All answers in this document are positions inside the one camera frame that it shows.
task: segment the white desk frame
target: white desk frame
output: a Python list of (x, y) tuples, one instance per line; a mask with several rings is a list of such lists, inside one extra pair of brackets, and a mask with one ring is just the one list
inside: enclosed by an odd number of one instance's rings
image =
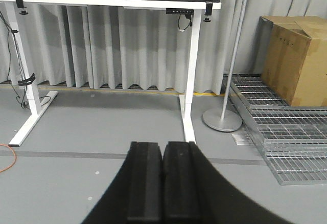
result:
[[(166, 8), (189, 8), (194, 9), (193, 27), (191, 35), (191, 47), (190, 58), (188, 67), (188, 80), (186, 83), (185, 94), (179, 95), (181, 114), (183, 119), (185, 141), (195, 142), (195, 135), (193, 130), (193, 124), (191, 119), (191, 108), (194, 91), (195, 81), (195, 69), (198, 54), (200, 25), (201, 25), (201, 13), (206, 8), (205, 2), (171, 2), (171, 1), (146, 1), (146, 0), (23, 0), (25, 3), (37, 3), (48, 5), (65, 5), (65, 6), (84, 6), (87, 5), (100, 5), (100, 6), (121, 6), (124, 8), (134, 9), (151, 9), (151, 10), (165, 10)], [(16, 0), (0, 0), (5, 3), (6, 11), (9, 18), (9, 24), (13, 29), (18, 30), (16, 38), (18, 42), (18, 48), (23, 62), (23, 68), (26, 77), (29, 78), (33, 72), (33, 63), (30, 55), (30, 50), (26, 42), (28, 41), (23, 26), (24, 16), (20, 15), (18, 8), (16, 7)], [(213, 3), (213, 10), (221, 9), (221, 3)], [(27, 99), (31, 108), (31, 116), (27, 119), (25, 124), (17, 132), (15, 137), (9, 143), (12, 147), (19, 147), (23, 143), (24, 139), (33, 129), (37, 121), (43, 115), (45, 110), (51, 104), (56, 97), (57, 91), (50, 91), (47, 96), (51, 97), (51, 100), (46, 105), (44, 102), (39, 101), (39, 92), (35, 82), (27, 86)]]

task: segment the black cable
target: black cable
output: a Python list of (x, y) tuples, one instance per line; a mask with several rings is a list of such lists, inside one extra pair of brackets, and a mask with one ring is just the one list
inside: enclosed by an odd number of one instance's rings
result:
[[(13, 37), (13, 40), (14, 40), (14, 44), (15, 44), (15, 48), (16, 48), (16, 51), (17, 51), (17, 57), (18, 57), (18, 65), (19, 65), (19, 71), (20, 71), (20, 74), (21, 74), (21, 77), (23, 80), (26, 79), (26, 76), (25, 76), (25, 72), (24, 72), (24, 69), (22, 67), (22, 62), (21, 62), (21, 55), (20, 55), (20, 51), (19, 51), (19, 47), (18, 47), (18, 43), (17, 43), (17, 39), (16, 39), (16, 36), (15, 36), (15, 33), (13, 31), (13, 29), (11, 28), (11, 26), (9, 25), (9, 23), (6, 21), (4, 15), (2, 14), (2, 12), (0, 11), (0, 21), (2, 21), (7, 30), (8, 30), (8, 35), (7, 35), (7, 45), (8, 45), (8, 52), (9, 52), (9, 69), (8, 69), (8, 73), (7, 73), (7, 81), (9, 81), (9, 75), (10, 75), (10, 70), (11, 70), (11, 51), (10, 51), (10, 45), (9, 45), (9, 35), (10, 35), (10, 32), (12, 34), (12, 37)], [(24, 94), (23, 94), (23, 97), (22, 97), (22, 100), (20, 101), (20, 95), (19, 93), (16, 91), (16, 89), (14, 88), (14, 86), (12, 85), (12, 82), (10, 82), (10, 85), (12, 87), (12, 89), (14, 90), (14, 92), (16, 93), (16, 101), (18, 102), (18, 104), (20, 105), (20, 107), (22, 109), (25, 109), (25, 108), (28, 108), (28, 103), (25, 101), (25, 97), (26, 97), (26, 87), (24, 88)]]
[(51, 101), (51, 97), (50, 96), (42, 96), (42, 97), (40, 97), (40, 99), (42, 99), (42, 98), (49, 98), (49, 100), (46, 102), (46, 103), (44, 103), (42, 106), (44, 106), (44, 105), (46, 105), (46, 104), (48, 104), (50, 101)]
[(180, 17), (181, 17), (182, 15), (180, 14), (179, 15), (179, 17), (178, 17), (178, 22), (177, 22), (177, 25), (178, 25), (178, 29), (180, 30), (180, 31), (185, 31), (190, 25), (191, 25), (191, 19), (190, 19), (190, 22), (189, 22), (189, 24), (188, 24), (188, 26), (186, 26), (184, 29), (181, 29), (181, 27), (179, 26), (179, 22), (180, 22)]

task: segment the desk foot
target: desk foot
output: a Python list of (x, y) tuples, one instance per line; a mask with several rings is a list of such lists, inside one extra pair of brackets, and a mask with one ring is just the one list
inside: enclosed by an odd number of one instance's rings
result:
[(20, 147), (22, 143), (24, 142), (25, 138), (29, 135), (35, 124), (39, 121), (39, 119), (42, 117), (43, 113), (46, 111), (46, 109), (49, 107), (49, 105), (52, 103), (54, 98), (57, 96), (57, 91), (50, 91), (46, 96), (49, 96), (51, 100), (48, 102), (49, 98), (45, 97), (41, 102), (41, 111), (38, 116), (31, 115), (24, 125), (20, 128), (20, 130), (17, 132), (17, 134), (14, 136), (14, 138), (9, 143), (10, 147)]
[(183, 119), (185, 141), (186, 142), (193, 141), (195, 143), (195, 135), (194, 135), (191, 116), (185, 117), (185, 115), (184, 115), (185, 95), (179, 95), (179, 103), (180, 103), (180, 110), (181, 110), (182, 119)]

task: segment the yellow tape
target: yellow tape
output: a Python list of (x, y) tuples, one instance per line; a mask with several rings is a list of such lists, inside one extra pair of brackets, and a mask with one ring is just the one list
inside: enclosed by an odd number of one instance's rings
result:
[[(11, 88), (9, 85), (0, 85), (0, 88)], [(150, 95), (182, 95), (183, 93), (177, 92), (160, 92), (160, 91), (134, 91), (134, 90), (120, 90), (120, 89), (109, 89), (100, 88), (92, 89), (88, 87), (57, 87), (57, 86), (38, 86), (42, 90), (56, 90), (56, 91), (82, 91), (82, 92), (105, 92), (105, 93), (125, 93), (125, 94), (150, 94)], [(216, 95), (214, 93), (193, 93), (194, 96), (225, 96), (225, 94)]]

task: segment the desk leg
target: desk leg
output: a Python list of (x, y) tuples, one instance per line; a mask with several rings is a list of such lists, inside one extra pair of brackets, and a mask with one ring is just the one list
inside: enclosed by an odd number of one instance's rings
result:
[[(25, 77), (29, 78), (34, 73), (32, 57), (30, 53), (30, 49), (28, 46), (29, 41), (32, 39), (28, 39), (26, 36), (26, 32), (23, 25), (24, 15), (17, 14), (15, 12), (15, 4), (12, 2), (5, 3), (9, 24), (13, 30), (17, 30), (18, 33), (15, 33), (18, 50), (22, 62), (22, 69), (24, 71)], [(14, 138), (9, 143), (11, 147), (19, 147), (22, 145), (24, 139), (33, 129), (37, 121), (43, 115), (45, 110), (48, 108), (50, 103), (57, 95), (57, 91), (50, 91), (42, 102), (39, 99), (39, 92), (36, 85), (36, 82), (33, 82), (31, 85), (28, 85), (26, 88), (26, 97), (29, 102), (29, 106), (31, 109), (31, 116), (26, 120), (21, 129), (17, 132)]]
[(196, 61), (197, 61), (198, 46), (199, 46), (201, 13), (202, 13), (201, 9), (194, 10), (192, 35), (191, 35), (191, 47), (190, 47), (190, 59), (189, 59), (189, 68), (188, 68), (188, 80), (186, 83), (185, 94), (179, 96), (186, 142), (190, 142), (190, 141), (195, 142), (195, 135), (194, 135), (193, 124), (191, 119), (191, 108), (192, 108), (193, 91), (194, 91)]

